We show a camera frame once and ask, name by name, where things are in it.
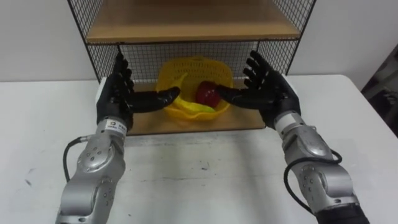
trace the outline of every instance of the shelf board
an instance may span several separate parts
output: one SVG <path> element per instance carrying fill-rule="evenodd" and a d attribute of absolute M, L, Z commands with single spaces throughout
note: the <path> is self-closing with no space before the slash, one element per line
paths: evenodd
<path fill-rule="evenodd" d="M 104 0 L 87 41 L 258 40 L 300 35 L 270 0 L 191 1 Z"/>
<path fill-rule="evenodd" d="M 243 87 L 242 81 L 236 81 L 236 87 Z M 136 91 L 154 90 L 155 84 L 134 85 Z M 134 115 L 133 128 L 127 135 L 187 133 L 199 131 L 227 131 L 242 129 L 261 129 L 264 122 L 258 111 L 230 106 L 218 118 L 211 121 L 184 121 L 171 118 L 164 110 Z"/>

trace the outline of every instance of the metal wire frame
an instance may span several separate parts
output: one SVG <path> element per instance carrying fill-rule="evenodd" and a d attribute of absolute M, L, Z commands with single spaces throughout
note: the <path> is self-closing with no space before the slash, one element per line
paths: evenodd
<path fill-rule="evenodd" d="M 201 55 L 220 60 L 231 67 L 235 78 L 251 50 L 257 50 L 278 71 L 288 74 L 307 26 L 316 0 L 273 0 L 275 5 L 300 31 L 296 39 L 262 39 L 212 42 L 157 42 L 149 44 L 102 43 L 91 44 L 86 35 L 94 23 L 103 0 L 67 0 L 98 81 L 112 70 L 118 52 L 124 54 L 136 82 L 155 82 L 162 64 L 174 57 Z"/>

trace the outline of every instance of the table surface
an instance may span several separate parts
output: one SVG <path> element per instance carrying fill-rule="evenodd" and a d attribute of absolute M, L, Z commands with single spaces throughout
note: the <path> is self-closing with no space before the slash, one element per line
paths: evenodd
<path fill-rule="evenodd" d="M 289 77 L 304 120 L 343 156 L 371 223 L 396 223 L 398 140 L 341 75 Z M 0 83 L 2 223 L 53 223 L 66 144 L 96 129 L 98 83 Z M 108 223 L 316 223 L 285 190 L 271 129 L 135 136 Z M 71 149 L 75 171 L 84 148 Z M 292 188 L 299 193 L 293 174 Z"/>

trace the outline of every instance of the plastic basket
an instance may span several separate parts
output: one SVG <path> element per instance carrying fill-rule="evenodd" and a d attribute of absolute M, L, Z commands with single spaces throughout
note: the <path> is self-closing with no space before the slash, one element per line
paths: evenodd
<path fill-rule="evenodd" d="M 188 73 L 181 86 L 181 97 L 185 101 L 195 102 L 195 94 L 202 81 L 211 81 L 224 86 L 233 87 L 232 71 L 224 63 L 207 59 L 204 57 L 176 58 L 166 62 L 160 69 L 157 79 L 156 90 L 166 90 L 170 88 L 174 80 Z M 221 100 L 215 108 L 215 113 L 188 113 L 180 110 L 171 104 L 164 110 L 174 118 L 205 121 L 215 119 L 224 113 L 229 107 L 229 103 Z"/>

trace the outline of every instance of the robotic hand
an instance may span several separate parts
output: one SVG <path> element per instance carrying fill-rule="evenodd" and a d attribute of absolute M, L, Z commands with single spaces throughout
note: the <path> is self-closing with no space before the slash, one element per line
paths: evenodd
<path fill-rule="evenodd" d="M 180 94 L 177 87 L 160 92 L 134 92 L 128 62 L 119 54 L 113 73 L 101 81 L 96 96 L 97 130 L 88 138 L 72 141 L 64 154 L 67 184 L 63 190 L 56 224 L 105 224 L 114 200 L 116 184 L 126 165 L 124 138 L 132 128 L 134 113 L 146 113 L 168 106 Z M 88 140 L 69 180 L 68 148 Z"/>
<path fill-rule="evenodd" d="M 301 118 L 300 102 L 287 80 L 257 52 L 250 53 L 243 73 L 247 89 L 218 86 L 222 99 L 242 108 L 259 110 L 265 124 L 282 138 L 285 161 L 284 183 L 291 196 L 314 214 L 319 224 L 367 224 L 353 183 L 331 150 L 312 126 Z M 292 191 L 287 176 L 292 170 L 308 205 Z"/>

